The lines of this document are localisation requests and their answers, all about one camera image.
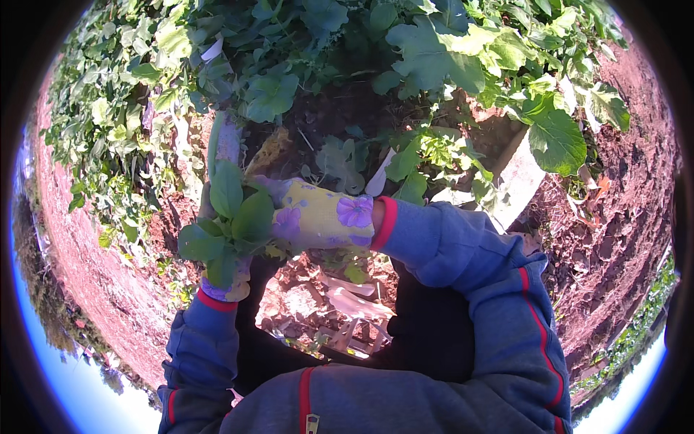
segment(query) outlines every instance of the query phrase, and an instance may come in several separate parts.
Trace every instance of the black pants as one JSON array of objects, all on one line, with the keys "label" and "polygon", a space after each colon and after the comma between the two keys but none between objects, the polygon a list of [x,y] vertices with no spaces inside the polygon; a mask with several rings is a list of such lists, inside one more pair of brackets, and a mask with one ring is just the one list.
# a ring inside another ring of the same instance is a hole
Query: black pants
[{"label": "black pants", "polygon": [[[255,316],[267,281],[282,263],[256,256],[251,263],[251,293],[239,302],[238,375],[235,390],[243,396],[277,375],[304,367],[324,365],[255,326]],[[468,302],[451,288],[431,288],[419,283],[405,266],[393,261],[400,277],[396,316],[388,323],[393,342],[365,360],[340,360],[375,369],[416,371],[434,380],[463,383],[473,370],[475,340]]]}]

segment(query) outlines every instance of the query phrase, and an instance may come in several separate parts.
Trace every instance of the blue hoodie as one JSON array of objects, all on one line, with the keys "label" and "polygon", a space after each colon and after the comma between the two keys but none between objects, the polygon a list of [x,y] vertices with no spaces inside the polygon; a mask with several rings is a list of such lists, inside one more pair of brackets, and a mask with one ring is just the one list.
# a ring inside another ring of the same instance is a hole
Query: blue hoodie
[{"label": "blue hoodie", "polygon": [[470,302],[472,379],[331,363],[277,376],[232,409],[236,303],[198,292],[171,325],[160,433],[571,431],[566,363],[540,279],[545,255],[524,256],[521,238],[498,235],[483,212],[384,202],[375,247],[432,291],[450,286]]}]

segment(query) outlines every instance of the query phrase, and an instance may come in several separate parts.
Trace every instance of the sky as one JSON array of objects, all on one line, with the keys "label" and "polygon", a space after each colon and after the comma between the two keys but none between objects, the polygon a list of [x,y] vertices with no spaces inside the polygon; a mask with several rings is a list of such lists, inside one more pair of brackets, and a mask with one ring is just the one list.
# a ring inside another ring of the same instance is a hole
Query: sky
[{"label": "sky", "polygon": [[665,356],[665,331],[660,334],[634,370],[622,381],[614,400],[605,398],[574,429],[574,434],[619,433],[648,390]]},{"label": "sky", "polygon": [[162,414],[149,407],[144,391],[136,390],[121,377],[124,393],[118,395],[103,384],[96,363],[89,366],[70,356],[66,364],[60,361],[60,351],[46,343],[46,334],[29,301],[26,283],[17,268],[13,238],[10,248],[19,306],[29,338],[51,387],[75,426],[83,433],[156,433]]}]

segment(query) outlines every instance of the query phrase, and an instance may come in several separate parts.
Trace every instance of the person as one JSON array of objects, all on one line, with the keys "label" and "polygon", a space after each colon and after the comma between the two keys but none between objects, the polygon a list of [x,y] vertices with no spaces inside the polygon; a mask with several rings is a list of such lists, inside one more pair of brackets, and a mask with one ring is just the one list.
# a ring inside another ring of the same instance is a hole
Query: person
[{"label": "person", "polygon": [[[393,260],[392,343],[361,362],[318,360],[255,327],[277,260],[240,260],[226,289],[203,273],[171,325],[160,433],[571,431],[544,254],[524,256],[520,237],[448,203],[262,182],[279,240],[370,247]],[[244,399],[231,408],[233,388]]]}]

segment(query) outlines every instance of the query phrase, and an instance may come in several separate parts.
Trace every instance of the dirt ground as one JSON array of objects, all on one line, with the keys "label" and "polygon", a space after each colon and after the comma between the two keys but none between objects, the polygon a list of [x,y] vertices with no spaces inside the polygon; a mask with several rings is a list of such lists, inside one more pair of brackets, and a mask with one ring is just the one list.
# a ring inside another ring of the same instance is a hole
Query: dirt ground
[{"label": "dirt ground", "polygon": [[[535,227],[543,236],[550,259],[543,279],[571,381],[631,319],[670,243],[679,164],[673,120],[638,46],[612,48],[618,63],[604,61],[600,75],[619,90],[632,118],[628,132],[603,126],[596,137],[602,176],[611,180],[595,202],[599,227],[577,221],[558,177],[547,175],[519,218],[525,223],[510,228]],[[572,403],[581,400],[577,393]]]},{"label": "dirt ground", "polygon": [[[543,239],[543,249],[550,257],[543,278],[556,305],[557,332],[572,380],[589,367],[592,355],[605,347],[638,308],[670,241],[672,175],[677,163],[672,120],[655,75],[640,50],[613,50],[619,63],[605,61],[601,75],[619,89],[629,106],[632,124],[624,134],[603,126],[596,137],[598,156],[606,167],[603,176],[612,181],[593,204],[600,224],[593,230],[577,221],[557,178],[547,175],[519,223],[510,229],[534,231]],[[38,103],[39,129],[50,121],[46,87],[47,83]],[[361,110],[365,102],[370,110]],[[285,119],[296,153],[274,168],[273,175],[297,176],[304,163],[316,171],[310,147],[319,149],[324,134],[344,140],[349,137],[345,126],[358,124],[367,137],[374,137],[380,128],[401,128],[403,122],[417,116],[421,113],[416,110],[394,112],[388,98],[375,95],[369,83],[327,87],[318,98],[297,98]],[[209,137],[210,120],[206,117],[197,129],[202,149]],[[497,136],[515,132],[504,122],[494,117],[480,122],[482,129],[472,132],[481,146],[477,151],[491,157],[502,151],[495,145],[499,142]],[[445,119],[437,122],[454,126],[445,123]],[[272,130],[273,126],[267,125],[248,127],[246,162]],[[42,137],[36,140],[45,223],[59,252],[57,266],[67,291],[121,358],[150,385],[161,384],[164,379],[160,364],[167,358],[164,346],[174,314],[169,311],[170,296],[164,287],[170,279],[159,276],[155,264],[135,269],[126,265],[114,249],[102,249],[97,242],[98,229],[94,229],[86,207],[66,213],[72,199],[70,174],[60,165],[53,166],[50,148]],[[365,178],[368,180],[377,168],[377,162],[368,167]],[[178,232],[194,218],[197,206],[179,192],[165,194],[161,204],[162,212],[153,216],[149,227],[149,242],[156,253],[169,257],[177,252]],[[305,253],[278,271],[266,291],[257,318],[259,327],[268,332],[281,331],[304,345],[321,326],[339,328],[345,317],[329,304],[327,287],[316,278],[320,263],[315,253]],[[378,292],[366,299],[393,308],[398,278],[392,266],[374,256],[362,267],[369,275],[367,283],[378,287]],[[196,265],[186,262],[185,271],[196,281]],[[343,270],[323,267],[323,271],[344,278]],[[374,337],[373,328],[368,335],[356,335],[366,343]],[[574,396],[574,401],[580,399],[579,394]]]}]

